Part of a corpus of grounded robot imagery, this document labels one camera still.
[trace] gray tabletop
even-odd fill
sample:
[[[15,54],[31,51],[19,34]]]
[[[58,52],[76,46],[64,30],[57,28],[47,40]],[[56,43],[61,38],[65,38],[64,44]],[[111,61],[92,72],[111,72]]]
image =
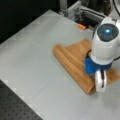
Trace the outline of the gray tabletop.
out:
[[[119,120],[120,82],[88,96],[52,53],[85,37],[92,31],[48,11],[0,45],[0,78],[44,120]]]

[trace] table surface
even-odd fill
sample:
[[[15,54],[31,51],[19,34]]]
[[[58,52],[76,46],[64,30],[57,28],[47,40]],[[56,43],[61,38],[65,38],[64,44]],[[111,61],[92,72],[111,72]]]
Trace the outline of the table surface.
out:
[[[88,96],[52,53],[86,37],[92,31],[49,10],[0,45],[0,78],[44,120],[119,120],[120,82]]]

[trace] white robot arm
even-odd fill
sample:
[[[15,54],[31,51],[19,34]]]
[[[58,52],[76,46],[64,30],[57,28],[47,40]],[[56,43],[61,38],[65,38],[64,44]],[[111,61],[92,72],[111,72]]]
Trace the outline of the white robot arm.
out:
[[[106,17],[93,33],[92,52],[86,60],[88,74],[95,74],[96,90],[104,92],[106,70],[110,69],[120,45],[120,20]]]

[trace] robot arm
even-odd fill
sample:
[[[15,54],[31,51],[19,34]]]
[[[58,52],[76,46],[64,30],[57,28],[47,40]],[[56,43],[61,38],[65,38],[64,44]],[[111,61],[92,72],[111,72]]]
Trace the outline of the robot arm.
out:
[[[117,20],[116,26],[117,26],[117,28],[118,28],[119,31],[120,31],[120,20]]]
[[[103,92],[107,85],[106,70],[110,69],[120,45],[120,21],[106,17],[95,29],[92,41],[92,52],[86,58],[86,71],[95,74],[96,90]]]

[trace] white table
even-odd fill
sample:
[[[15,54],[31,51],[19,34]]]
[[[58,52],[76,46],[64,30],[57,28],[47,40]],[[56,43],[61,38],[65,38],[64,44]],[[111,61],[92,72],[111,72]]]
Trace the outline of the white table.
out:
[[[0,45],[0,78],[44,120],[119,120],[120,82],[88,96],[52,53],[85,37],[92,31],[48,11]]]

